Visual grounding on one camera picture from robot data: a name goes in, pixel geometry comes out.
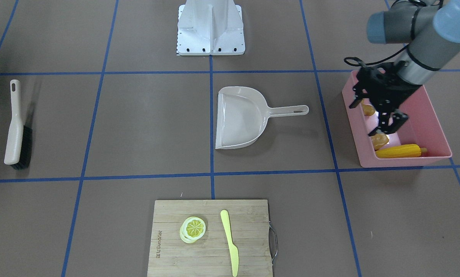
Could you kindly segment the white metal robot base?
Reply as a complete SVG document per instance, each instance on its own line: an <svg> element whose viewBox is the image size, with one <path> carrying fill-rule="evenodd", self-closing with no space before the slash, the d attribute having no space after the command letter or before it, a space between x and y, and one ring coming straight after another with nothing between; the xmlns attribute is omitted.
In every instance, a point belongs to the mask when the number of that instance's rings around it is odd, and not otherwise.
<svg viewBox="0 0 460 277"><path fill-rule="evenodd" d="M245 53L242 7L233 0L187 0L177 15L177 55Z"/></svg>

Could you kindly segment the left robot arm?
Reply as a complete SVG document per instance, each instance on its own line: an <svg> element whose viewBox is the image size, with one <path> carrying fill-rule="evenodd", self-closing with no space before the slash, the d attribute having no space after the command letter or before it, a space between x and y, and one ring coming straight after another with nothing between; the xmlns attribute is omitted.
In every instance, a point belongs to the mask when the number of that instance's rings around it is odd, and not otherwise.
<svg viewBox="0 0 460 277"><path fill-rule="evenodd" d="M378 113L378 124L369 136L392 134L409 116L400 106L460 52L460 0L396 0L388 11L373 14L367 22L371 43L402 43L388 58L365 63L358 57L344 62L360 67L350 108L368 99Z"/></svg>

